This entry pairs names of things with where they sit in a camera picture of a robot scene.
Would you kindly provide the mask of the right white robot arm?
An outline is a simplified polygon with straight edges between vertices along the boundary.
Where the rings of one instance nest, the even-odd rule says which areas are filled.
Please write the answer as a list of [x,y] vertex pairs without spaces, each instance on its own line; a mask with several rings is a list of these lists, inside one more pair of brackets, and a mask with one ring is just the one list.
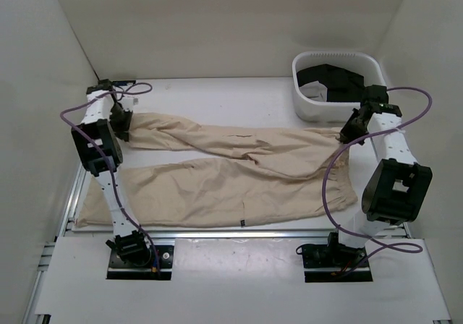
[[402,112],[389,102],[389,89],[364,89],[355,109],[339,133],[343,149],[370,140],[378,165],[363,190],[361,208],[345,226],[328,237],[327,261],[335,266],[354,263],[367,240],[389,226],[414,221],[433,174],[412,155],[405,139]]

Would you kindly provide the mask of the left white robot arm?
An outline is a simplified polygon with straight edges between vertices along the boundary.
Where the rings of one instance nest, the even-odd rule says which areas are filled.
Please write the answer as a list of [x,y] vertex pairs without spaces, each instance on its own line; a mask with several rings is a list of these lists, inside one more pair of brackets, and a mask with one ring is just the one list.
[[129,141],[135,95],[130,91],[139,84],[132,81],[100,80],[86,90],[85,115],[75,125],[66,114],[60,117],[71,127],[83,168],[100,185],[111,216],[114,237],[106,242],[119,259],[133,268],[158,270],[158,255],[148,233],[141,227],[126,198],[119,166],[123,162],[119,141]]

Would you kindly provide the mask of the beige trousers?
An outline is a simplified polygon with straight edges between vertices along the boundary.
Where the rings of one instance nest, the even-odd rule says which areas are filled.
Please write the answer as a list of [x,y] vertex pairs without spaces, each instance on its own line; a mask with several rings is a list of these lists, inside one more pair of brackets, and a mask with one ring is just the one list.
[[128,145],[205,153],[120,171],[129,206],[145,225],[262,226],[322,216],[357,202],[349,157],[335,158],[336,129],[224,127],[141,113],[132,117]]

